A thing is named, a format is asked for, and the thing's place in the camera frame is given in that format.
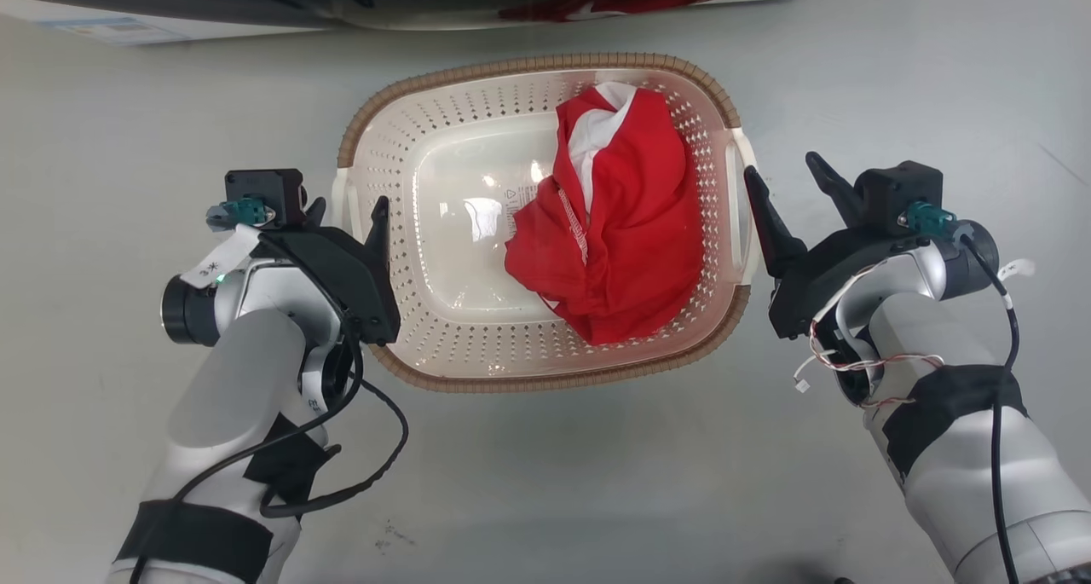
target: white tag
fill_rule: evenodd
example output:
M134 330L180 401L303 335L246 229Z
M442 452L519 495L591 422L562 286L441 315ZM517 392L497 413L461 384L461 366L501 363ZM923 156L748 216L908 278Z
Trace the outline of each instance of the white tag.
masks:
M1021 258L1005 264L996 274L999 276L1000 282L1003 282L1014 274L1024 274L1027 277L1030 277L1036 270L1038 266L1034 265L1034 261Z
M259 234L256 228L245 224L235 226L235 235L217 246L200 264L182 273L182 282L194 288L207 288L216 277L230 273L250 258L250 252L257 247Z

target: red cloth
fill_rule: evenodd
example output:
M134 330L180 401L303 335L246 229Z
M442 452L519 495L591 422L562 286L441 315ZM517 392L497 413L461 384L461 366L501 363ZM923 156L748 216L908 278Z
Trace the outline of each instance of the red cloth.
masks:
M651 335L678 315L700 279L700 208L690 153L656 92L603 84L558 106L556 115L553 176L516 212L506 270L555 301L554 312L589 344ZM614 130L603 117L614 118ZM601 148L586 159L577 155L574 166L571 150L596 138Z

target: thin wire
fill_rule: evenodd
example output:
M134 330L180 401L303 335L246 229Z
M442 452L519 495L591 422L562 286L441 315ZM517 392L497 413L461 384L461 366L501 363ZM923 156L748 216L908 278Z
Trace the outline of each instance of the thin wire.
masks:
M181 489L179 489L179 491L176 492L175 496L170 498L170 503L169 503L166 512L164 512L164 514L159 517L158 522L156 522L153 526L148 527L147 533L145 533L144 538L141 540L141 545L140 545L141 548L146 548L147 547L147 544L154 538L156 532L161 526L163 522L166 521L166 520L168 520L168 519L170 519L170 517L172 517L172 515L175 513L175 510L178 508L178 505L180 503L182 503L182 500L185 498L185 496L189 494L190 492L192 492L194 490L194 488L196 488L197 486L200 486L203 481L205 481L206 479L208 479L211 476L213 476L213 475L215 475L215 474L224 470L225 468L227 468L227 467L229 467L229 466L231 466L231 465L233 465L233 464L236 464L236 463L238 463L238 462L240 462L242 460L245 460L245 458L248 458L250 456L253 456L254 454L256 454L257 452L260 452L262 450L265 450L266 448L272 448L274 445L280 444L281 442L284 442L284 441L286 441L286 440L288 440L288 439L290 439L292 437L297 437L297 436L303 434L303 433L305 433L308 431L311 431L312 429L315 429L315 428L324 425L325 422L327 422L331 419L333 419L334 416L336 416L337 414L340 414L345 409L345 407L347 407L348 404L352 401L352 398L356 397L357 393L359 392L359 390L361 388L363 388L368 392L371 392L376 397L379 397L379 400L382 401L387 407L389 407L391 409L393 409L394 414L397 416L398 421L401 424L401 439L400 439L400 441L398 441L398 445L394 449L394 452L386 460L386 462L383 464L383 466L381 468L379 468L379 470L375 474L373 474L372 476L370 476L368 478L368 480L365 480L365 482L361 482L359 485L350 487L350 489L357 489L351 494L345 496L345 497L341 498L340 497L341 493L346 492L347 490L349 490L349 489L345 489L345 490L341 490L341 491L338 491L338 492L331 493L331 494L325 496L325 497L320 497L320 498L317 498L317 499L315 499L313 501L308 501L307 503L304 503L303 505L300 505L300 506L304 506L304 505L309 505L309 504L313 505L315 501L328 500L331 497L334 497L334 496L338 497L338 500L336 500L336 501L333 501L333 502L325 501L322 506L313 506L313 509L311 509L309 511L321 510L324 506L328 506L328 505L332 505L332 504L335 504L335 503L340 503L341 501L346 501L350 497L356 496L359 492L362 492L367 488L370 488L371 484L374 484L379 478L381 478L383 476L383 474L386 473L386 470L389 469L391 465L393 465L394 461L397 458L398 454L401 452L401 449L405 446L406 441L408 441L408 439L409 439L409 426L408 426L408 422L406 421L405 414L401 413L401 409L399 409L398 406L395 405L394 402L391 401L391 398L388 396L386 396L385 394L383 394L379 389L376 389L375 386L371 385L370 382L367 382L367 381L363 380L363 355L362 355L362 351L360 351L360 336L359 336L358 332L356 332L356 330L353 327L352 320L355 320L355 319L349 319L348 318L348 315L346 314L345 310L341 309L340 303L336 299L334 299L333 295L331 295L331 293L325 288L325 286L322 285L322 283L319 281L319 278L314 274L314 272L312 270L310 270L307 265L304 265L303 262L299 259L299 257L295 252L292 252L290 249L288 249L288 247L281 246L280 243L274 241L273 239L269 239L269 238L265 237L265 235L262 235L261 239L262 239L262 242L265 243L266 246L268 246L272 250L280 253L285 258L288 258L288 260L291 261L297 266L297 269L299 269L300 272L303 273L315 285L315 287L319 289L319 291L322 293L322 296L326 299L327 303L329 303L329 307L333 308L334 314L337 317L337 320L340 321L341 334L344 335L343 336L343 343L345 345L345 350L343 350L341 355L344 356L344 351L347 350L352 356L352 368L355 370L355 373L351 373L350 377L352 378L353 381L351 382L351 384L349 384L349 388L346 391L346 393L344 394L344 396L341 398L339 398L339 401L337 401L336 403L334 403L325 414L322 414L321 416L317 416L313 420L308 421L308 422L305 422L305 424L303 424L303 425L301 425L301 426L299 426L299 427L297 427L297 428L295 428L295 429L292 429L292 430L290 430L290 431L288 431L288 432L286 432L286 433L284 433L284 434L281 434L279 437L262 441L261 443L259 443L256 445L253 445L253 446L248 448L245 450L241 450L241 451L239 451L239 452L237 452L237 453L235 453L235 454L232 454L232 455L230 455L230 456L228 456L228 457L219 461L218 463L216 463L216 464L207 467L205 470L203 470L200 474L197 474L196 476L194 476L193 479L191 479L190 481L188 481L185 484L185 486L183 486ZM144 570L147 568L147 561L148 561L147 553L143 553L142 552L141 555L139 555L136 557L136 563L133 565L133 571L132 571L132 573L130 574L130 577L129 577L129 583L130 584L139 584L140 583L140 579L143 575Z
M996 288L996 291L1004 299L1004 307L1008 312L1008 324L1011 327L1011 348L1008 350L1008 358L1004 361L1004 371L1002 371L1000 377L996 381L996 394L993 397L993 431L990 441L990 462L993 486L993 519L996 521L996 540L1000 546L1000 557L1004 560L1004 572L1008 576L1008 582L1010 584L1019 584L1015 558L1011 556L1011 543L1008 540L1008 526L1004 519L1004 489L1003 480L1000 479L1000 428L1004 410L1002 394L1004 392L1004 382L1011 376L1011 367L1019 355L1019 321L1016 319L1015 306L1011 303L1011 297L1008 295L1007 288L1004 287L999 276L992 270L992 266L988 266L988 262L982 257L973 239L967 235L962 235L961 241L966 246L966 249L970 250L970 254L978 261L978 264L981 265L981 269L988 276L988 281L993 282L993 287Z

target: basket rim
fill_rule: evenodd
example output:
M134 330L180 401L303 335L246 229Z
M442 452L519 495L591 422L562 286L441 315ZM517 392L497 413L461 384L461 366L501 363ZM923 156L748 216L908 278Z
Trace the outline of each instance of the basket rim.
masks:
M353 166L356 150L368 124L389 103L406 97L406 95L445 85L472 82L472 80L506 78L526 74L526 72L604 70L604 68L663 71L690 80L712 99L726 129L742 127L739 112L735 110L728 92L708 72L700 70L696 64L682 60L681 57L663 56L659 52L576 52L575 55L570 52L570 55L562 56L518 57L514 60L500 60L500 62L469 64L469 67L429 72L429 74L399 80L397 83L383 87L360 107L345 130L337 154L337 168L347 169ZM700 360L717 349L731 335L735 326L739 325L748 300L750 285L735 285L730 305L720 323L697 344L651 360L623 363L592 371L499 379L444 378L424 373L410 367L386 347L371 345L370 348L379 362L394 377L410 385L434 392L513 393L599 385L678 369L686 363Z

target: white plastic basket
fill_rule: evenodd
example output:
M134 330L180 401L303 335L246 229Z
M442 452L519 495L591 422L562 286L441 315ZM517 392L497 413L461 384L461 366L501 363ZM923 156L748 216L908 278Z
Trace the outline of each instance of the white plastic basket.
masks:
M504 271L511 215L552 171L555 107L615 80L664 95L696 164L702 279L658 334L591 347ZM758 246L742 169L754 153L723 87L675 57L535 57L403 80L345 133L335 226L367 238L391 200L397 343L372 348L393 373L444 392L573 388L674 369L718 347L750 296Z

